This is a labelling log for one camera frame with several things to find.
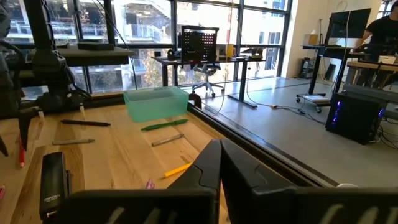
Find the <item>glass window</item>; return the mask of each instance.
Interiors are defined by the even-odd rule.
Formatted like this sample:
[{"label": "glass window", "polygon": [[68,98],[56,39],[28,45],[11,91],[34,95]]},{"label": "glass window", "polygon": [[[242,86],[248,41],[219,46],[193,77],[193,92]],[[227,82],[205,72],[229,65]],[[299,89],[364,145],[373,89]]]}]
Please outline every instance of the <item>glass window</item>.
[{"label": "glass window", "polygon": [[377,19],[380,19],[380,18],[382,18],[383,17],[383,13],[382,12],[379,12],[378,14],[377,14]]},{"label": "glass window", "polygon": [[[268,76],[276,76],[278,63],[279,63],[279,49],[277,48],[268,48],[262,51],[262,57],[265,59],[265,62],[249,62],[248,67],[250,70],[247,70],[246,77],[247,78],[256,78],[256,77],[268,77]],[[242,66],[239,65],[239,73],[238,78],[242,77]]]},{"label": "glass window", "polygon": [[239,4],[239,0],[207,0],[209,2],[211,1],[220,1],[220,2],[225,2],[225,3],[238,3]]},{"label": "glass window", "polygon": [[[220,66],[220,69],[216,69],[216,72],[209,76],[209,82],[223,83],[224,81],[232,81],[234,76],[234,64],[219,63],[217,65]],[[202,72],[192,70],[190,65],[184,65],[183,68],[179,67],[177,73],[178,85],[198,84],[206,81],[206,75]]]},{"label": "glass window", "polygon": [[218,27],[220,28],[217,33],[218,44],[236,43],[236,34],[238,28],[237,9],[207,4],[197,4],[197,9],[192,10],[192,4],[193,3],[178,2],[177,32],[181,32],[182,25]]},{"label": "glass window", "polygon": [[286,10],[288,0],[244,0],[247,6],[267,7],[270,9]]},{"label": "glass window", "polygon": [[263,43],[264,43],[264,32],[260,31],[259,44],[263,44]]},{"label": "glass window", "polygon": [[36,100],[37,97],[49,91],[47,86],[24,87],[22,90],[24,91],[25,97],[21,98],[21,100]]},{"label": "glass window", "polygon": [[113,9],[114,23],[126,43],[172,43],[170,1],[148,0],[131,3],[113,0]]},{"label": "glass window", "polygon": [[75,83],[76,85],[81,88],[82,90],[86,90],[86,79],[83,74],[83,67],[69,67],[69,69],[72,71],[73,76],[75,77]]},{"label": "glass window", "polygon": [[[281,44],[284,29],[284,15],[274,17],[272,13],[252,11],[245,9],[243,12],[242,40],[243,47],[246,44]],[[259,43],[258,37],[263,34],[265,40]]]},{"label": "glass window", "polygon": [[[103,65],[88,67],[93,93],[134,90],[138,88],[162,86],[162,65],[151,59],[155,52],[167,56],[168,49],[132,49],[137,52],[132,57],[136,78],[129,65]],[[172,85],[172,67],[168,67],[169,85]]]},{"label": "glass window", "polygon": [[98,1],[80,2],[80,12],[83,38],[107,43],[105,10]]},{"label": "glass window", "polygon": [[[61,0],[47,0],[47,5],[56,43],[76,43],[76,30],[72,18],[73,6],[69,1],[67,3]],[[24,2],[9,0],[7,1],[7,8],[11,15],[11,25],[10,32],[5,40],[15,44],[34,43]]]}]

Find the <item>office chair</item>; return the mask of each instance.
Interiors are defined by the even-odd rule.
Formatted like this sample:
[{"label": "office chair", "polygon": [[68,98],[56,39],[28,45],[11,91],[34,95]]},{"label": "office chair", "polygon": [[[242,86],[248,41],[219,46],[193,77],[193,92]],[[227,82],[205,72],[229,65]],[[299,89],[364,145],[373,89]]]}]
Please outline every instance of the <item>office chair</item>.
[{"label": "office chair", "polygon": [[211,91],[211,96],[215,97],[216,94],[214,93],[213,87],[219,87],[221,88],[221,92],[224,92],[224,88],[220,85],[210,83],[209,82],[209,76],[214,75],[217,70],[221,70],[221,67],[218,63],[208,63],[208,64],[203,64],[203,65],[195,65],[193,67],[193,70],[196,72],[202,72],[206,75],[206,82],[199,84],[198,86],[193,86],[192,87],[192,93],[195,93],[195,90],[201,87],[206,87],[206,91],[210,89]]}]

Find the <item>floor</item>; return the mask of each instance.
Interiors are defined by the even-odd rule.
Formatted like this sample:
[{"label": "floor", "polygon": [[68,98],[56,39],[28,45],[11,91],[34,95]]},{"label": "floor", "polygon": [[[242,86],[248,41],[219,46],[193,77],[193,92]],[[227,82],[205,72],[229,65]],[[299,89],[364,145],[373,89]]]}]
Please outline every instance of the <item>floor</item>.
[{"label": "floor", "polygon": [[[301,107],[314,119],[325,122],[329,107],[320,114],[309,102],[297,103],[295,95],[306,93],[309,80],[266,78],[251,80],[249,97],[256,103]],[[239,83],[227,83],[226,94],[239,93]],[[330,85],[317,83],[315,92],[331,95]],[[337,134],[329,133],[324,125],[293,114],[287,110],[273,110],[259,105],[253,110],[229,97],[209,97],[205,90],[196,93],[203,97],[206,110],[227,125],[262,144],[272,153],[310,173],[328,184],[351,183],[362,187],[396,187],[398,179],[398,151],[382,142],[360,145]],[[398,126],[382,123],[385,131],[398,134]],[[391,136],[391,141],[398,137]]]}]

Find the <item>marker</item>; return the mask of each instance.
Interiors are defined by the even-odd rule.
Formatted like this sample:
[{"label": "marker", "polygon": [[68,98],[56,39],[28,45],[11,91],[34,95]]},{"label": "marker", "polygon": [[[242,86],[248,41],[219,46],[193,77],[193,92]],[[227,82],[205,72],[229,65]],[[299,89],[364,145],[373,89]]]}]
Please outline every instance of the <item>marker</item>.
[{"label": "marker", "polygon": [[141,131],[150,131],[150,130],[155,130],[158,128],[164,128],[164,127],[168,127],[168,126],[184,124],[187,121],[188,121],[188,119],[180,119],[180,120],[176,120],[176,121],[172,121],[172,122],[168,122],[168,123],[150,125],[150,126],[141,128]]},{"label": "marker", "polygon": [[179,139],[179,138],[182,138],[182,137],[184,137],[184,134],[178,134],[178,135],[173,136],[171,138],[167,138],[167,139],[163,139],[163,140],[160,140],[160,141],[157,141],[157,142],[153,142],[152,143],[152,147],[155,147],[155,146],[158,146],[158,145],[161,145],[161,144],[165,144],[165,143],[168,143],[170,141],[173,141],[173,140],[176,140],[176,139]]},{"label": "marker", "polygon": [[6,186],[3,185],[0,187],[0,199],[4,197],[4,194],[6,193]]},{"label": "marker", "polygon": [[25,166],[25,150],[22,146],[21,135],[19,135],[19,166],[21,168]]},{"label": "marker", "polygon": [[75,140],[65,140],[65,141],[54,141],[52,144],[54,146],[66,145],[66,144],[81,144],[81,143],[91,143],[95,142],[94,139],[75,139]]},{"label": "marker", "polygon": [[190,163],[188,163],[188,164],[185,164],[184,166],[181,166],[181,167],[179,167],[179,168],[177,168],[177,169],[168,171],[168,172],[166,172],[166,173],[164,174],[164,177],[165,177],[165,178],[166,178],[166,177],[170,177],[171,175],[174,175],[174,174],[177,174],[177,173],[179,173],[179,172],[181,172],[181,171],[184,171],[184,170],[188,169],[188,168],[190,167],[190,165],[192,165],[192,162],[190,162]]}]

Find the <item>pencil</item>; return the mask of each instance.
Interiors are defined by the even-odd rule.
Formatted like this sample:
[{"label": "pencil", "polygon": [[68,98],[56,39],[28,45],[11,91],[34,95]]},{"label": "pencil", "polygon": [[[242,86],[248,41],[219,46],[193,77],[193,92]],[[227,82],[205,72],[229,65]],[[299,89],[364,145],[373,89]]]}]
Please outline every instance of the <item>pencil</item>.
[{"label": "pencil", "polygon": [[168,171],[168,172],[166,172],[166,173],[164,174],[164,177],[165,177],[165,178],[166,178],[166,177],[170,177],[171,175],[174,175],[174,174],[177,174],[177,173],[179,173],[179,172],[181,172],[181,171],[184,171],[184,170],[188,169],[188,168],[190,167],[190,165],[192,165],[192,162],[190,162],[190,163],[188,163],[188,164],[185,164],[184,166],[181,166],[181,167],[179,167],[179,168],[177,168],[177,169]]},{"label": "pencil", "polygon": [[25,150],[22,146],[21,135],[19,135],[19,166],[21,168],[25,166]]}]

